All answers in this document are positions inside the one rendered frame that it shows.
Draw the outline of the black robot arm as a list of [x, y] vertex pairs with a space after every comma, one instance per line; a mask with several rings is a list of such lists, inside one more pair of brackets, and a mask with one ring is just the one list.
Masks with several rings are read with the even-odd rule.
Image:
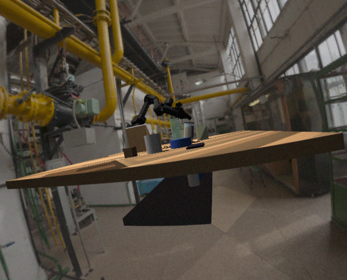
[[[169, 114], [170, 108], [173, 104], [173, 99], [168, 97], [165, 101], [164, 104], [160, 103], [159, 104], [159, 99], [157, 96], [153, 96], [151, 94], [147, 94], [144, 97], [144, 104], [142, 106], [142, 109], [139, 113], [139, 115], [136, 115], [136, 117], [130, 122], [132, 124], [132, 127], [137, 126], [137, 125], [143, 125], [146, 121], [146, 113], [148, 111], [148, 108], [151, 104], [154, 104], [153, 111], [156, 113], [157, 116], [161, 116], [162, 114], [166, 113]], [[182, 103], [177, 103], [175, 108], [178, 110], [183, 104]], [[160, 108], [160, 106], [162, 108]]]

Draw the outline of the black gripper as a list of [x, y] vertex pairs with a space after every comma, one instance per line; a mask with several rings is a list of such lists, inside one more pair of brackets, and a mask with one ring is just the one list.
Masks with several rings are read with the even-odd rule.
[[184, 112], [184, 109], [182, 107], [180, 107], [178, 110], [174, 109], [174, 107], [170, 108], [170, 112], [169, 112], [170, 116], [175, 116], [176, 118], [178, 117], [178, 119], [186, 119], [186, 118], [191, 118], [190, 115], [188, 115], [187, 113]]

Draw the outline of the black flat rectangular pad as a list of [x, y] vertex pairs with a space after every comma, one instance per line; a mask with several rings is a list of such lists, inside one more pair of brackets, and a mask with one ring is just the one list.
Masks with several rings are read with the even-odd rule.
[[188, 147], [186, 147], [186, 149], [194, 149], [194, 148], [201, 148], [201, 147], [204, 147], [204, 142], [189, 145]]

